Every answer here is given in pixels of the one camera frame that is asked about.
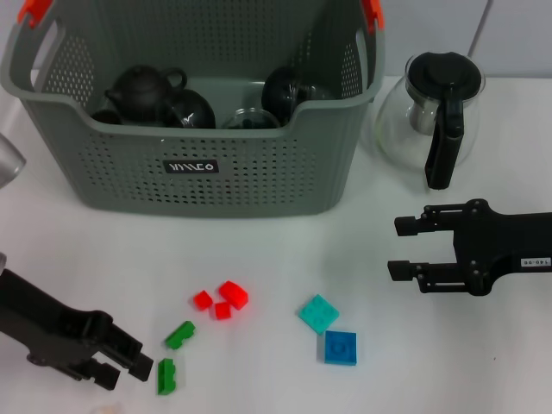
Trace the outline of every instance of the teapot handle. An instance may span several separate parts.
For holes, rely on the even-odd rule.
[[[177,67],[171,67],[169,69],[165,69],[163,72],[161,72],[161,76],[163,78],[169,78],[171,75],[180,75],[180,83],[176,86],[173,86],[173,89],[175,91],[181,91],[186,87],[186,84],[188,83],[188,77],[186,76],[186,73]]]
[[[461,98],[455,97],[451,89],[445,93],[437,109],[433,142],[425,164],[425,176],[430,188],[449,188],[463,138],[464,102]]]

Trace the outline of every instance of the basket logo label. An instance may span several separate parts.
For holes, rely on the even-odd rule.
[[[163,161],[167,174],[217,174],[216,160]]]

